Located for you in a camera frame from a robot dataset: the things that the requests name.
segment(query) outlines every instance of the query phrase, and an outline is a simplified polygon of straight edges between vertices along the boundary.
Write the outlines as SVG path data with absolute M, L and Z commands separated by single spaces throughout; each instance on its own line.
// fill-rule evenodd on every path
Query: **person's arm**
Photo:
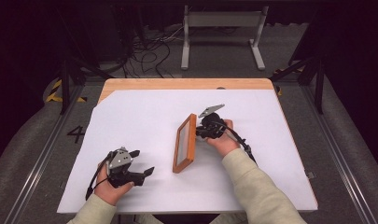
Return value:
M 231 120 L 224 121 L 232 128 Z M 249 223 L 305 223 L 290 199 L 250 160 L 237 142 L 226 134 L 206 141 L 223 157 L 222 163 Z
M 96 184 L 107 178 L 106 167 L 102 167 L 96 177 Z M 119 199 L 133 187 L 133 182 L 119 188 L 114 188 L 109 181 L 103 181 L 94 190 L 94 193 L 84 203 L 75 218 L 68 224 L 105 224 L 110 223 L 116 213 L 116 204 Z

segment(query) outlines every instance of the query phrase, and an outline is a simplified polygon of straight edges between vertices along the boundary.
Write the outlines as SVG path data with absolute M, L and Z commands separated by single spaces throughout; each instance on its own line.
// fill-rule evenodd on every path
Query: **person's hand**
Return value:
M 232 120 L 224 119 L 224 122 L 227 124 L 227 127 L 233 129 L 232 128 Z M 232 140 L 225 133 L 223 135 L 221 135 L 219 138 L 215 138 L 215 139 L 207 138 L 206 142 L 209 145 L 215 147 L 217 149 L 218 153 L 220 153 L 220 155 L 222 157 L 225 157 L 227 154 L 229 154 L 229 152 L 240 147 L 238 142 Z
M 96 184 L 98 184 L 106 178 L 106 164 L 104 164 L 102 166 L 102 169 L 99 171 L 98 176 L 96 176 Z M 116 206 L 117 202 L 119 201 L 119 198 L 121 198 L 122 195 L 128 192 L 132 187 L 133 182 L 130 182 L 115 189 L 108 180 L 105 180 L 95 188 L 94 193 L 102 200 L 104 200 L 106 203 Z

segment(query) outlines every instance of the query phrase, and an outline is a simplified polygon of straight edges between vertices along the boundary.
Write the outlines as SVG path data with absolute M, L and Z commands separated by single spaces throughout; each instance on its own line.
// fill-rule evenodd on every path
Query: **white paper sheet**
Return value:
M 119 213 L 242 211 L 221 157 L 205 142 L 197 140 L 195 160 L 188 168 L 172 173 L 179 125 L 190 113 L 199 115 L 208 106 L 220 104 L 225 106 L 217 113 L 233 120 L 234 130 L 246 139 L 259 167 L 276 186 L 298 210 L 316 210 L 315 196 L 273 90 L 151 90 L 114 91 L 94 108 L 58 213 L 76 213 L 81 208 L 97 164 L 120 147 L 141 151 L 130 171 L 143 172 L 152 166 L 155 170 L 144 186 L 123 196 Z

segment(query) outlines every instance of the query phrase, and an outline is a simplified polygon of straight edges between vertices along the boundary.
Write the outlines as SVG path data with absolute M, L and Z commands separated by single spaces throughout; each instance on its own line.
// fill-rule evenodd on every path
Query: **wire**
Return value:
M 101 164 L 98 166 L 98 168 L 96 169 L 96 172 L 95 174 L 93 175 L 92 177 L 92 180 L 90 182 L 90 186 L 87 188 L 87 193 L 86 193 L 86 201 L 90 198 L 90 195 L 93 193 L 93 190 L 100 184 L 98 183 L 94 188 L 92 187 L 92 184 L 93 182 L 95 181 L 95 178 L 96 176 L 98 176 L 99 172 L 101 171 L 102 167 L 104 166 L 105 162 L 111 158 L 113 152 L 109 152 L 107 154 L 107 156 L 104 158 L 104 160 L 101 162 Z
M 238 135 L 238 133 L 236 131 L 234 131 L 233 129 L 231 129 L 230 127 L 228 127 L 227 125 L 225 125 L 223 123 L 219 123 L 219 122 L 216 122 L 216 121 L 210 121 L 210 123 L 214 123 L 214 124 L 220 125 L 220 126 L 226 128 L 227 130 L 229 130 L 232 133 L 232 135 L 235 137 L 236 141 L 244 147 L 245 152 L 247 153 L 247 155 L 249 156 L 249 158 L 253 162 L 256 162 L 256 160 L 255 160 L 255 158 L 253 157 L 253 154 L 252 154 L 252 148 L 250 147 L 250 145 L 247 145 L 245 143 L 245 139 L 242 139 Z
M 171 50 L 168 46 L 168 43 L 179 39 L 177 38 L 177 36 L 179 36 L 182 32 L 183 26 L 180 26 L 178 29 L 172 31 L 169 34 L 166 34 L 164 32 L 161 33 L 161 35 L 159 35 L 158 37 L 147 39 L 145 41 L 146 43 L 140 41 L 138 39 L 138 36 L 135 36 L 133 38 L 133 55 L 129 59 L 131 68 L 128 69 L 127 66 L 123 66 L 125 77 L 127 77 L 127 75 L 129 75 L 130 77 L 140 77 L 136 72 L 137 69 L 135 69 L 136 66 L 134 66 L 133 62 L 140 63 L 140 68 L 143 74 L 154 69 L 157 75 L 160 77 L 165 77 L 165 74 L 167 74 L 170 77 L 174 77 L 167 70 L 161 68 L 161 65 L 165 62 L 165 60 L 167 60 L 167 58 L 171 54 Z M 157 62 L 153 67 L 145 68 L 146 63 L 155 63 L 159 59 L 159 56 L 154 51 L 159 49 L 160 47 L 165 47 L 167 49 L 167 54 L 164 57 L 162 57 L 162 59 L 159 62 Z
M 98 185 L 104 183 L 104 182 L 105 182 L 106 180 L 108 180 L 108 179 L 109 179 L 109 177 L 107 177 L 107 178 L 101 180 L 98 184 L 95 185 L 95 187 L 93 187 L 93 189 L 96 189 L 96 187 L 98 187 Z

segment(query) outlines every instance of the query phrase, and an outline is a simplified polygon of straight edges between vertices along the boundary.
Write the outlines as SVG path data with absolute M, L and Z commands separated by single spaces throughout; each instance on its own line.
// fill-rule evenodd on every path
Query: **metal bracket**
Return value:
M 125 164 L 133 162 L 133 158 L 125 147 L 122 147 L 118 150 L 116 156 L 113 160 L 107 165 L 108 169 L 114 169 L 116 167 L 123 166 Z
M 214 106 L 209 106 L 207 107 L 199 116 L 198 118 L 202 118 L 202 117 L 205 117 L 205 116 L 208 116 L 210 114 L 212 114 L 213 112 L 219 110 L 221 107 L 223 107 L 224 104 L 222 105 L 214 105 Z
M 305 174 L 307 175 L 308 179 L 316 178 L 316 174 L 314 172 L 307 172 Z

